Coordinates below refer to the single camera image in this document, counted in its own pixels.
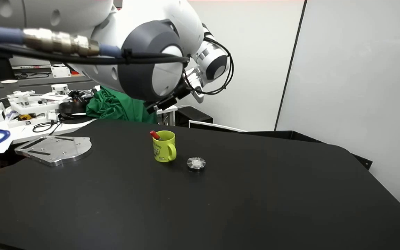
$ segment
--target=green cloth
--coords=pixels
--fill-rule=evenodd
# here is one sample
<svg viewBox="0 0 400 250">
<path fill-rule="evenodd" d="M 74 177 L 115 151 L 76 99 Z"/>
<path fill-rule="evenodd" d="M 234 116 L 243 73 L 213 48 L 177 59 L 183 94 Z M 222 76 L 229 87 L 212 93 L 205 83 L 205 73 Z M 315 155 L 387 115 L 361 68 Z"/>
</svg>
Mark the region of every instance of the green cloth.
<svg viewBox="0 0 400 250">
<path fill-rule="evenodd" d="M 87 116 L 98 119 L 122 119 L 133 122 L 156 123 L 155 113 L 148 113 L 144 101 L 130 98 L 127 94 L 101 88 L 93 95 L 86 106 Z"/>
</svg>

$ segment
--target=black table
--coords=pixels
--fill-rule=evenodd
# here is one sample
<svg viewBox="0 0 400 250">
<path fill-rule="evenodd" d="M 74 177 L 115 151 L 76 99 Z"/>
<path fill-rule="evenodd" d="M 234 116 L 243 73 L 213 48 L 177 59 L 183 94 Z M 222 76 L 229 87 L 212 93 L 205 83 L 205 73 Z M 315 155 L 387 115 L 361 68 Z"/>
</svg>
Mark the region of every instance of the black table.
<svg viewBox="0 0 400 250">
<path fill-rule="evenodd" d="M 77 165 L 0 169 L 0 245 L 400 248 L 400 204 L 343 148 L 174 127 L 179 159 L 159 165 L 149 129 L 97 120 Z"/>
</svg>

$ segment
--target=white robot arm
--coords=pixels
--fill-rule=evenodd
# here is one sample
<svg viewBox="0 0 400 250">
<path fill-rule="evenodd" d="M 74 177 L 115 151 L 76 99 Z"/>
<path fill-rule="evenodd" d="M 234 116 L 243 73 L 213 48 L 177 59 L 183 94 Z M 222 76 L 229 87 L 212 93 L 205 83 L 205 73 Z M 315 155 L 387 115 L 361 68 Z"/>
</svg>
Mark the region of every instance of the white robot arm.
<svg viewBox="0 0 400 250">
<path fill-rule="evenodd" d="M 0 24 L 0 51 L 76 63 L 91 79 L 158 108 L 188 93 L 197 99 L 216 94 L 233 73 L 229 51 L 186 0 L 123 0 L 120 9 L 112 0 L 0 0 Z M 195 66 L 186 72 L 190 58 Z M 202 91 L 226 70 L 220 88 Z"/>
</svg>

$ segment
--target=yellow cup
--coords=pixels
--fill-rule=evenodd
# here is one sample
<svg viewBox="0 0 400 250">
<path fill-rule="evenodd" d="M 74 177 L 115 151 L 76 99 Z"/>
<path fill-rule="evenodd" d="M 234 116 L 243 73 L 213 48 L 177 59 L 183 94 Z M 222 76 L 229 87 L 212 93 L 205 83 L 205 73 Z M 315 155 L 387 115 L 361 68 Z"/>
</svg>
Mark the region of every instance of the yellow cup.
<svg viewBox="0 0 400 250">
<path fill-rule="evenodd" d="M 176 158 L 174 133 L 172 130 L 158 130 L 156 134 L 158 140 L 152 137 L 155 161 L 173 161 Z"/>
</svg>

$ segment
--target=white wall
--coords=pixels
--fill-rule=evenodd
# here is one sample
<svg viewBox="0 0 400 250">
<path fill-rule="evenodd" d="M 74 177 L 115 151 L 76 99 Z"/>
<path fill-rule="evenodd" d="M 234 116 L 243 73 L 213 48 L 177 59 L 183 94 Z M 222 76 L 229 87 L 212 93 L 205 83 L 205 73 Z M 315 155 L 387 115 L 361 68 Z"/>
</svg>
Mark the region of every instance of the white wall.
<svg viewBox="0 0 400 250">
<path fill-rule="evenodd" d="M 283 91 L 301 0 L 190 0 L 201 20 L 234 58 L 229 88 L 202 104 L 186 97 L 213 122 L 272 130 Z"/>
<path fill-rule="evenodd" d="M 400 0 L 308 0 L 279 129 L 373 161 L 400 199 Z"/>
</svg>

